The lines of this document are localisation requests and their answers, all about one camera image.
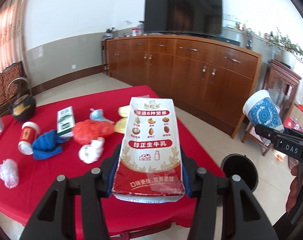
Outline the blue white paper cup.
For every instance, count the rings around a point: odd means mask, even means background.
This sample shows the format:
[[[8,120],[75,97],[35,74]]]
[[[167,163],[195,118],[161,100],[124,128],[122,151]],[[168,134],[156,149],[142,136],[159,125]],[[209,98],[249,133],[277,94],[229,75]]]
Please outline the blue white paper cup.
[[[254,127],[263,125],[280,132],[284,131],[275,104],[271,100],[269,92],[265,89],[255,92],[246,100],[243,113]]]

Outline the red white milk carton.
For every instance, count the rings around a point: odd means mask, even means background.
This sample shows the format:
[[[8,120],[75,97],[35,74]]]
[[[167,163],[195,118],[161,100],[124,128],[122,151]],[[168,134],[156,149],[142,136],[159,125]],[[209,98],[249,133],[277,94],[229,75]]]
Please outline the red white milk carton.
[[[112,194],[134,203],[176,202],[185,194],[173,100],[133,97]]]

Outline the black trash bin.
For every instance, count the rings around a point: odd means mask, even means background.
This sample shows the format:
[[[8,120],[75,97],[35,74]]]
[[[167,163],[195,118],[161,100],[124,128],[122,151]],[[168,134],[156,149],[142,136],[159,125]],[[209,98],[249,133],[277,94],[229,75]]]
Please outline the black trash bin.
[[[257,188],[259,181],[258,171],[254,163],[246,155],[232,153],[224,157],[220,167],[227,178],[237,174],[252,192]]]

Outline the white crumpled tissue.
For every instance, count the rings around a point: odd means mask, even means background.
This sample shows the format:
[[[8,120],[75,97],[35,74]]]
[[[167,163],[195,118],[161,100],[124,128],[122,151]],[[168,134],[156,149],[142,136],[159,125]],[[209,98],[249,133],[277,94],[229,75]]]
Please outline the white crumpled tissue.
[[[78,152],[79,159],[86,164],[98,161],[103,153],[104,142],[105,139],[99,137],[96,140],[92,140],[90,144],[82,146]]]

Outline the red plastic bag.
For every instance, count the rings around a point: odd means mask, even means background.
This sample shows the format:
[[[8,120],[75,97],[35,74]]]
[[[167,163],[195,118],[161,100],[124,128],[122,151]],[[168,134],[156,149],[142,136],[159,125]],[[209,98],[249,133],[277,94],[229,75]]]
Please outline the red plastic bag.
[[[92,140],[97,138],[106,139],[114,133],[114,124],[108,121],[85,120],[77,122],[72,128],[73,139],[81,144],[90,144]]]

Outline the green white small box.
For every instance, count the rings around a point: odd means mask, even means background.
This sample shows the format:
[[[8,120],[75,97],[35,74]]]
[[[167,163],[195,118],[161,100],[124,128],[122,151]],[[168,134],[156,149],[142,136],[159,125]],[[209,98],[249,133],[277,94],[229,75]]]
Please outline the green white small box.
[[[75,118],[72,106],[57,112],[57,134],[61,138],[72,138]]]

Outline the light blue small wrapper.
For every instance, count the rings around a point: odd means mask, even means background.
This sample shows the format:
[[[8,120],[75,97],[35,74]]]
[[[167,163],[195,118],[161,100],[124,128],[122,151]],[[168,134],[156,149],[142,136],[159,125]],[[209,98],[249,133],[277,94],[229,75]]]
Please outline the light blue small wrapper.
[[[106,121],[106,122],[109,122],[109,123],[112,123],[112,124],[114,123],[113,121],[104,117],[102,109],[93,109],[93,108],[91,108],[90,111],[91,111],[90,116],[89,116],[90,120]]]

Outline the brown wooden sideboard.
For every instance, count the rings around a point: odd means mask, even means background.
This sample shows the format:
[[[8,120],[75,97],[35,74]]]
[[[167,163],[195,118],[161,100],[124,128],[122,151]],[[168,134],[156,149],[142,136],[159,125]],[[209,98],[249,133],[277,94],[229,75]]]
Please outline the brown wooden sideboard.
[[[148,35],[107,41],[109,75],[147,85],[234,138],[253,94],[261,55],[207,38]]]

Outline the green potted plant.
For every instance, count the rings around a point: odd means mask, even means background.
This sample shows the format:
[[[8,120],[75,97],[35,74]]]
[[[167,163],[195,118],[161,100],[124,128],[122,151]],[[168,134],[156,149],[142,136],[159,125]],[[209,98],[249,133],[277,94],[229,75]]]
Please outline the green potted plant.
[[[275,34],[273,31],[270,31],[267,44],[277,49],[290,52],[303,60],[303,49],[297,43],[293,43],[288,35],[283,36],[278,28],[276,28]]]

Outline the red white paper cup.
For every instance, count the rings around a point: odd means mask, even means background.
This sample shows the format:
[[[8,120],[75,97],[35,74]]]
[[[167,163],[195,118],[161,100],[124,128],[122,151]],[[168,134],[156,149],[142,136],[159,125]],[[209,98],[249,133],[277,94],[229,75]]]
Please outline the red white paper cup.
[[[32,155],[32,144],[40,135],[40,128],[35,122],[25,122],[21,127],[18,150],[24,155]]]

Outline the clear crumpled plastic bag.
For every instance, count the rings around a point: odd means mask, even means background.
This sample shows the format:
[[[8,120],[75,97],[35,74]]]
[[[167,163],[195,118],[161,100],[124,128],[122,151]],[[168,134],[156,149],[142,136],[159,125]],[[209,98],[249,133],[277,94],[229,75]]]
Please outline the clear crumpled plastic bag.
[[[19,184],[18,165],[13,159],[6,159],[0,164],[0,179],[8,189]]]

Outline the black cast iron teapot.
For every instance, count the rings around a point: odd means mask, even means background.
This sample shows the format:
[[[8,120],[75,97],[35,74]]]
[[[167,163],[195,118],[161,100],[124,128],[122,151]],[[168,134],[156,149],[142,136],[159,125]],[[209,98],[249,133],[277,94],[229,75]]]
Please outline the black cast iron teapot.
[[[12,84],[17,84],[19,81],[24,81],[27,84],[29,93],[18,96],[12,103],[9,98],[9,88]],[[32,88],[27,78],[18,77],[11,81],[7,86],[6,96],[10,104],[9,111],[15,120],[19,122],[26,122],[32,118],[36,111],[36,100],[32,95]]]

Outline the wooden bench sofa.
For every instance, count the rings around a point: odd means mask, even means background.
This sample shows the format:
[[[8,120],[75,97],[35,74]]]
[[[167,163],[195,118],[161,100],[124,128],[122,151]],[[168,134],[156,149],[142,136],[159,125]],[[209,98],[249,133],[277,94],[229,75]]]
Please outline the wooden bench sofa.
[[[0,116],[9,115],[10,103],[25,94],[32,95],[32,90],[23,63],[20,61],[0,73]]]

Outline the small potted plant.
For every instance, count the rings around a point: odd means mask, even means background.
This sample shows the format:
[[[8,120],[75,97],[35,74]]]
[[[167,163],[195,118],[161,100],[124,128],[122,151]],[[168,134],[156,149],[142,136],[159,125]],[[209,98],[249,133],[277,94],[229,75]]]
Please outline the small potted plant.
[[[117,31],[117,29],[115,27],[106,29],[106,33],[104,34],[104,39],[108,40],[108,39],[114,38],[115,31]]]

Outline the pink patterned curtain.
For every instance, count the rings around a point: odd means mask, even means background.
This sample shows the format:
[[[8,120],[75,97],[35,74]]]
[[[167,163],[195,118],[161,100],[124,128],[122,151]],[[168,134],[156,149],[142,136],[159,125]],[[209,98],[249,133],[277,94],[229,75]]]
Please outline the pink patterned curtain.
[[[0,8],[0,73],[24,60],[23,26],[26,0],[6,0]]]

